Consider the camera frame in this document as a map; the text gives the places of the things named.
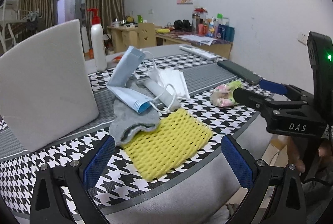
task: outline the white paper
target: white paper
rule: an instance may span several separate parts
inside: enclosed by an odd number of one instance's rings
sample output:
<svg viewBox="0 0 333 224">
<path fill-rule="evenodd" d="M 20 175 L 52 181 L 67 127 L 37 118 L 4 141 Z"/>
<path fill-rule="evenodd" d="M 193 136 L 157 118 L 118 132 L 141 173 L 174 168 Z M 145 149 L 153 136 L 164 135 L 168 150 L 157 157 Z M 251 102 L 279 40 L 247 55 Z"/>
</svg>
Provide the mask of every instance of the white paper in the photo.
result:
<svg viewBox="0 0 333 224">
<path fill-rule="evenodd" d="M 212 39 L 212 38 L 200 37 L 200 36 L 196 36 L 196 35 L 183 35 L 183 36 L 179 36 L 179 38 L 181 38 L 183 40 L 196 41 L 196 42 L 199 42 L 201 44 L 205 44 L 205 45 L 209 45 L 209 46 L 211 46 L 211 44 L 214 41 L 214 39 Z"/>
</svg>

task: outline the chair backrest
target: chair backrest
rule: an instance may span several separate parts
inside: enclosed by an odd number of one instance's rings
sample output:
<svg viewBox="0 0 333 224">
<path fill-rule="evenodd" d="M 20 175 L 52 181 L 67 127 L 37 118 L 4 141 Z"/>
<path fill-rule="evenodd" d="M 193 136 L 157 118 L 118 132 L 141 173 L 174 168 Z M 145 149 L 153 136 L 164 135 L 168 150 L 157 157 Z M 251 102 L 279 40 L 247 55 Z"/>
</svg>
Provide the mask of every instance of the chair backrest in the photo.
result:
<svg viewBox="0 0 333 224">
<path fill-rule="evenodd" d="M 156 46 L 156 32 L 153 23 L 139 23 L 139 47 Z"/>
<path fill-rule="evenodd" d="M 98 116 L 79 20 L 53 26 L 0 57 L 0 114 L 29 151 Z"/>
</svg>

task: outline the clothes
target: clothes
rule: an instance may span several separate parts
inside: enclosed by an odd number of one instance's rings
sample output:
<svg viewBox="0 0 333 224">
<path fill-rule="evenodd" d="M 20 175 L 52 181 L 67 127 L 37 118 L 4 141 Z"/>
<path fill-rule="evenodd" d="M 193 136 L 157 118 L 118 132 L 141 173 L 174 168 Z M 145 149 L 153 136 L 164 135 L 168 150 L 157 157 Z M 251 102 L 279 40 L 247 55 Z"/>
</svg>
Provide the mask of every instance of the clothes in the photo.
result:
<svg viewBox="0 0 333 224">
<path fill-rule="evenodd" d="M 236 88 L 241 88 L 242 83 L 239 80 L 223 84 L 215 88 L 210 96 L 210 101 L 218 107 L 234 106 L 236 101 L 232 94 Z"/>
<path fill-rule="evenodd" d="M 126 87 L 150 96 L 149 92 L 138 87 L 135 81 L 135 78 L 130 78 Z M 138 114 L 116 97 L 114 97 L 114 114 L 117 118 L 111 123 L 109 133 L 113 136 L 116 146 L 129 143 L 139 131 L 150 132 L 159 125 L 159 114 L 153 108 Z"/>
</svg>

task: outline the yellow foam net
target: yellow foam net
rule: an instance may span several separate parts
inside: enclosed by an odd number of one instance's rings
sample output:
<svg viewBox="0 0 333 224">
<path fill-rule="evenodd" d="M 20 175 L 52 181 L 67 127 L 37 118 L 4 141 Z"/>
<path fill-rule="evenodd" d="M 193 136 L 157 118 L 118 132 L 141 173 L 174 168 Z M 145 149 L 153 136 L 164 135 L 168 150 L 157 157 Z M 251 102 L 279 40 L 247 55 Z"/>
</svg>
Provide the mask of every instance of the yellow foam net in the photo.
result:
<svg viewBox="0 0 333 224">
<path fill-rule="evenodd" d="M 142 178 L 151 181 L 193 156 L 212 135 L 206 124 L 178 109 L 161 119 L 155 131 L 137 133 L 124 150 Z"/>
</svg>

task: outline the gray cloth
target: gray cloth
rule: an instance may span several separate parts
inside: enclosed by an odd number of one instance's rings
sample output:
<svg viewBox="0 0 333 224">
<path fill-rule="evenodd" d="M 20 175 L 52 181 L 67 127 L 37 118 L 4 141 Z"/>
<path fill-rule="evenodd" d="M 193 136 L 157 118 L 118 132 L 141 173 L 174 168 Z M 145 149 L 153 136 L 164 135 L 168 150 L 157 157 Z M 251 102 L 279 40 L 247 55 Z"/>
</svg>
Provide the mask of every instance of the gray cloth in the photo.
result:
<svg viewBox="0 0 333 224">
<path fill-rule="evenodd" d="M 126 87 L 151 97 L 147 90 L 136 85 L 135 78 L 130 78 Z M 159 114 L 155 109 L 148 108 L 138 114 L 116 97 L 114 100 L 114 114 L 117 118 L 111 123 L 109 133 L 113 136 L 116 146 L 129 143 L 139 131 L 150 132 L 159 125 Z"/>
</svg>

